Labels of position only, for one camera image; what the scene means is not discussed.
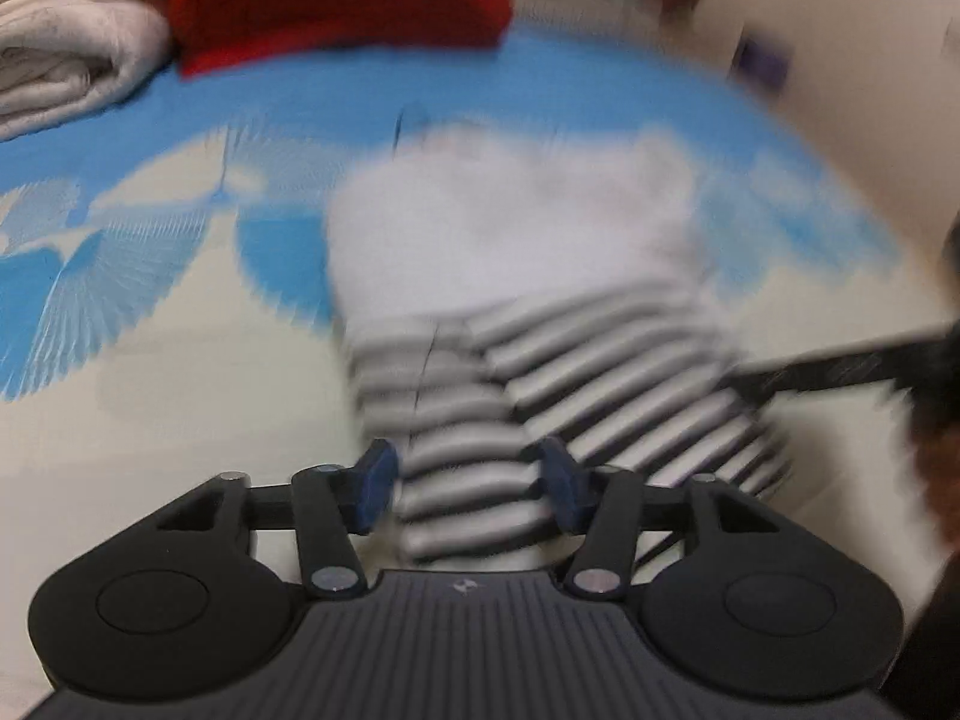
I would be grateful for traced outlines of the person's right hand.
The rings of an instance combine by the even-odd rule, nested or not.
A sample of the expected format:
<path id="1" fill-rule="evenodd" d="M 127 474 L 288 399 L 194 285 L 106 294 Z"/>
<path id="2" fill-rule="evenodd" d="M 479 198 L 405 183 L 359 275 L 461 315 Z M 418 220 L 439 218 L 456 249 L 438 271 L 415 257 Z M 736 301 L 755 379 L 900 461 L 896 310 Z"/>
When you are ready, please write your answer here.
<path id="1" fill-rule="evenodd" d="M 934 400 L 916 397 L 911 404 L 913 468 L 923 488 L 926 511 L 940 541 L 952 554 L 960 543 L 960 434 L 957 419 L 946 417 Z"/>

